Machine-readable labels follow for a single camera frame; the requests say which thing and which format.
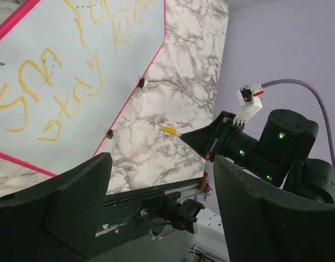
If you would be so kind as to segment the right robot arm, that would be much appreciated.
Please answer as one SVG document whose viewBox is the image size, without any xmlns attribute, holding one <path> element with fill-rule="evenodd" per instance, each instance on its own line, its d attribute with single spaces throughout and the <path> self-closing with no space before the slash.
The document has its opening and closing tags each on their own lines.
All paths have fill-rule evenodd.
<svg viewBox="0 0 335 262">
<path fill-rule="evenodd" d="M 208 126 L 180 139 L 199 156 L 213 162 L 217 155 L 284 190 L 323 203 L 335 203 L 335 167 L 308 157 L 319 125 L 301 114 L 270 112 L 259 140 L 244 133 L 235 114 L 222 111 Z"/>
</svg>

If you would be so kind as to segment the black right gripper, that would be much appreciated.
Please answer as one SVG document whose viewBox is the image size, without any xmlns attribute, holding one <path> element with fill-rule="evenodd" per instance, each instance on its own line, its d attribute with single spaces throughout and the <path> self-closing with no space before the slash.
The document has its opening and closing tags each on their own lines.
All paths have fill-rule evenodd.
<svg viewBox="0 0 335 262">
<path fill-rule="evenodd" d="M 233 123 L 235 114 L 222 111 L 209 125 L 180 136 L 200 157 L 213 162 L 216 155 L 246 164 L 254 154 L 258 141 L 244 133 L 244 126 Z"/>
</svg>

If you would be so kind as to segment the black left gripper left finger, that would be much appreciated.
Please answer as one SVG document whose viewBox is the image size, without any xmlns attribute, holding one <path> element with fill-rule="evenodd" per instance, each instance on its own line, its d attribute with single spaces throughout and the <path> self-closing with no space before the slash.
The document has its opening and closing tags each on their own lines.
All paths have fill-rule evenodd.
<svg viewBox="0 0 335 262">
<path fill-rule="evenodd" d="M 0 261 L 86 261 L 96 239 L 112 168 L 109 153 L 0 197 Z"/>
</svg>

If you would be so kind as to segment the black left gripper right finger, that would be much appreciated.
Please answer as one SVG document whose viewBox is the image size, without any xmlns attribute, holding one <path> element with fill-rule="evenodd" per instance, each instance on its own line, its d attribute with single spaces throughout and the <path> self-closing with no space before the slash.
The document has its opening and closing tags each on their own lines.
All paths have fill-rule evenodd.
<svg viewBox="0 0 335 262">
<path fill-rule="evenodd" d="M 335 261 L 335 205 L 279 189 L 222 156 L 213 173 L 231 261 Z"/>
</svg>

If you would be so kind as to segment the yellow marker cap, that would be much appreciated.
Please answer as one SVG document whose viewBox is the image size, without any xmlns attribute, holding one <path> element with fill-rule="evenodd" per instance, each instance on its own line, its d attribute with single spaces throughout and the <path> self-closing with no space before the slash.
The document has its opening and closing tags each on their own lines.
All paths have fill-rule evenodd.
<svg viewBox="0 0 335 262">
<path fill-rule="evenodd" d="M 161 128 L 161 130 L 165 133 L 168 133 L 168 134 L 171 134 L 173 136 L 176 136 L 177 134 L 177 131 L 171 127 L 167 127 L 167 126 L 164 126 Z"/>
</svg>

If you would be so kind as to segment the black whiteboard clip far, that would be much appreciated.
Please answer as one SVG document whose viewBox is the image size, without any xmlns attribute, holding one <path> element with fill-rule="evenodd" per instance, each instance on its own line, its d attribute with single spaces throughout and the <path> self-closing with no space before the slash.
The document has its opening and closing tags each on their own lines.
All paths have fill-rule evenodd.
<svg viewBox="0 0 335 262">
<path fill-rule="evenodd" d="M 137 87 L 143 89 L 144 85 L 145 85 L 145 78 L 141 78 Z"/>
</svg>

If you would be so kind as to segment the pink framed whiteboard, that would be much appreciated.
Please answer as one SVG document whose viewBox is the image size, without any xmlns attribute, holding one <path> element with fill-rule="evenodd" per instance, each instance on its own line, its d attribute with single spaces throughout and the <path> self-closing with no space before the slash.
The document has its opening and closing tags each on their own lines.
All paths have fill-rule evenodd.
<svg viewBox="0 0 335 262">
<path fill-rule="evenodd" d="M 165 1 L 26 1 L 0 25 L 0 158 L 89 160 L 163 46 Z"/>
</svg>

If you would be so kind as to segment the black mounting rail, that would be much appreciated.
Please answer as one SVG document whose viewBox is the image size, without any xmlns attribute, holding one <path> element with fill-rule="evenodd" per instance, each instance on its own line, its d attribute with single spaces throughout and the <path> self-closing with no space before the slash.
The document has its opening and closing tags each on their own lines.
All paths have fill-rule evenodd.
<svg viewBox="0 0 335 262">
<path fill-rule="evenodd" d="M 103 249 L 112 249 L 147 235 L 158 227 L 195 233 L 201 178 L 131 190 L 105 197 L 100 227 L 95 239 Z"/>
</svg>

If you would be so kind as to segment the black whiteboard clip near corner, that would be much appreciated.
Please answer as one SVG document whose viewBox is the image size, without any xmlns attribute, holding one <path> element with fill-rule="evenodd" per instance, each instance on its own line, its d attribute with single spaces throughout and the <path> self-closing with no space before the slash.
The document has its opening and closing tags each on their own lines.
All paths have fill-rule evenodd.
<svg viewBox="0 0 335 262">
<path fill-rule="evenodd" d="M 113 138 L 113 130 L 110 129 L 110 130 L 107 132 L 106 137 L 107 137 L 108 139 L 112 139 L 112 138 Z"/>
</svg>

